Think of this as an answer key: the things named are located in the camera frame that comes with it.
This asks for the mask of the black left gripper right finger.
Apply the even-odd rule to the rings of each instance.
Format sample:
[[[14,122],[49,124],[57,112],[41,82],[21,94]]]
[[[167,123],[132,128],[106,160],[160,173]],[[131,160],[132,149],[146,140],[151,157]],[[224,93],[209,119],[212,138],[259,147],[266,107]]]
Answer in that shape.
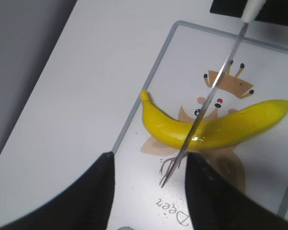
[[[288,230],[287,220],[249,199],[196,153],[187,157],[185,193],[195,230]]]

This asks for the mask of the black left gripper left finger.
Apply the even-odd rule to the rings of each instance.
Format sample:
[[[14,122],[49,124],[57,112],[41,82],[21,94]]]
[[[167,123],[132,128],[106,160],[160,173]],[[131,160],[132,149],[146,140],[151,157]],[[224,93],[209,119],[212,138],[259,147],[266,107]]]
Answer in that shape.
[[[105,230],[114,192],[114,153],[106,152],[59,195],[1,229]]]

